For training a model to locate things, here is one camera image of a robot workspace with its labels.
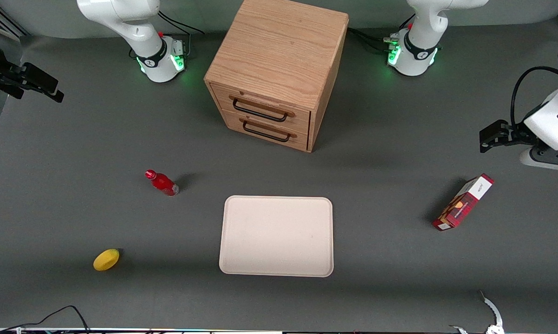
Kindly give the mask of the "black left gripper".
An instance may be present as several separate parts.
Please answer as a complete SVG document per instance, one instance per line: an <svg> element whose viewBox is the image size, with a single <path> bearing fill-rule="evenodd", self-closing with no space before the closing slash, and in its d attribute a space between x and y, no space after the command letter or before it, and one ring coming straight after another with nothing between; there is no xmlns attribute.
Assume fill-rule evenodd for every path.
<svg viewBox="0 0 558 334"><path fill-rule="evenodd" d="M497 120L479 131L479 141L480 153L485 154L488 150L500 146L535 146L537 136L523 122L509 125L505 120Z"/></svg>

